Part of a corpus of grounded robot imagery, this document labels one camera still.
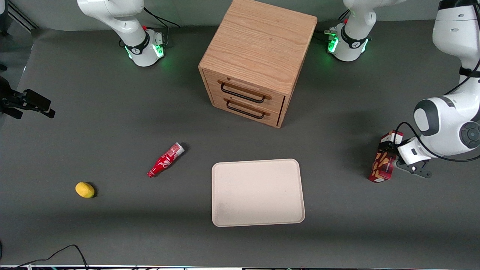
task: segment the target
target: beige tray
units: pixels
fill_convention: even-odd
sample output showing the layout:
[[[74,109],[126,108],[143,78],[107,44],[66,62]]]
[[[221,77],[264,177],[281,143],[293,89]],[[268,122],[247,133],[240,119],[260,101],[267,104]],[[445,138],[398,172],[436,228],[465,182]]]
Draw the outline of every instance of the beige tray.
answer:
[[[300,223],[304,218],[296,160],[221,162],[213,166],[215,226]]]

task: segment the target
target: red bottle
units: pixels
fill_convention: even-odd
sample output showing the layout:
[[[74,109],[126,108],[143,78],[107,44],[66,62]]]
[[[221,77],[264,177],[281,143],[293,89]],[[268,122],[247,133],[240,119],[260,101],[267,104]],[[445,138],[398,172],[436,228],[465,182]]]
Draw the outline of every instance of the red bottle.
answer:
[[[163,154],[156,161],[155,166],[147,173],[148,177],[154,177],[156,174],[166,169],[184,151],[185,149],[183,149],[183,147],[179,143],[175,143],[165,154]]]

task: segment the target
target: black metal handle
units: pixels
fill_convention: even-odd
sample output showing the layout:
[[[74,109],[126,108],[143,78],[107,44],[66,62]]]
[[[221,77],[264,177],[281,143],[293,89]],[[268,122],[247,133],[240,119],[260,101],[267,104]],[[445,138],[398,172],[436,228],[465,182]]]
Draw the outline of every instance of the black metal handle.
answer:
[[[244,95],[241,95],[241,94],[237,94],[237,93],[232,92],[232,91],[225,90],[223,88],[224,86],[225,86],[225,83],[222,83],[222,85],[220,86],[220,89],[222,89],[222,92],[233,95],[233,96],[236,96],[236,97],[239,97],[239,98],[246,99],[246,100],[251,101],[251,102],[263,103],[265,101],[265,98],[266,98],[266,96],[264,96],[261,100],[250,98],[250,97],[247,97],[247,96],[244,96]]]
[[[246,112],[246,111],[239,110],[239,109],[234,108],[232,106],[229,106],[229,104],[230,104],[230,100],[227,100],[227,108],[229,108],[230,110],[234,110],[236,112],[243,113],[243,114],[248,115],[250,117],[253,117],[253,118],[256,118],[256,119],[262,119],[265,116],[265,113],[262,113],[261,116],[258,116],[258,115],[251,114],[251,113]]]

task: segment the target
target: lemon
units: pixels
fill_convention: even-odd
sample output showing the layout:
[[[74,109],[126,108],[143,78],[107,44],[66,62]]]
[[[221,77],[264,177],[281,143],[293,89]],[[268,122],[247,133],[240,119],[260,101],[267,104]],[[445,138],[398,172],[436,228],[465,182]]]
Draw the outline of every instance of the lemon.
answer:
[[[79,182],[77,186],[75,186],[75,191],[84,198],[91,198],[95,195],[95,189],[85,182]]]

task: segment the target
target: gray tabletop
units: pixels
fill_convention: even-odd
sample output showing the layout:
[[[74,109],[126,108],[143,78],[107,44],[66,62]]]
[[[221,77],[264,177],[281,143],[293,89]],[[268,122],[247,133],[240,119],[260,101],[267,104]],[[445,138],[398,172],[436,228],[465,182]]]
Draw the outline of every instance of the gray tabletop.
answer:
[[[478,269],[478,162],[435,160],[429,180],[366,179],[380,136],[458,81],[460,62],[435,48],[432,27],[378,23],[352,63],[313,40],[281,129],[211,106],[197,65],[215,28],[173,29],[148,68],[113,31],[37,32],[19,88],[50,98],[57,115],[4,119],[2,263],[77,244],[90,264]],[[190,150],[148,178],[177,141]],[[212,224],[215,163],[283,158],[300,163],[304,222]],[[79,197],[79,181],[98,197]],[[81,261],[69,250],[51,263]]]

